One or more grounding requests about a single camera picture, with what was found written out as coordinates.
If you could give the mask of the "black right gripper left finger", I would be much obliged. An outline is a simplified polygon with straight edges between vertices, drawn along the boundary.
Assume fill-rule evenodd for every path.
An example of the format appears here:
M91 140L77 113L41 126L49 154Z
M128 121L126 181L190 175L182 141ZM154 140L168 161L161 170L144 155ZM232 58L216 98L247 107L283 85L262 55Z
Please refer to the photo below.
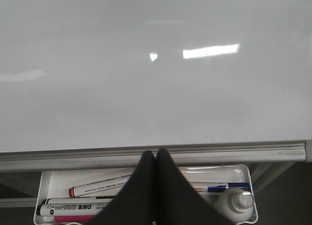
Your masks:
M153 221L155 158L144 151L132 176L89 225L150 225Z

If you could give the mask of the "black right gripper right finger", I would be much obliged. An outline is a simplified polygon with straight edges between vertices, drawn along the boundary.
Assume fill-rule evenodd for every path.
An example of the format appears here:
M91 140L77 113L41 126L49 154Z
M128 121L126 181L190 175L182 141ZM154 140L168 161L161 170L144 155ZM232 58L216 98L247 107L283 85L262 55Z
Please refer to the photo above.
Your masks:
M156 155L155 218L158 225L231 225L179 171L166 149Z

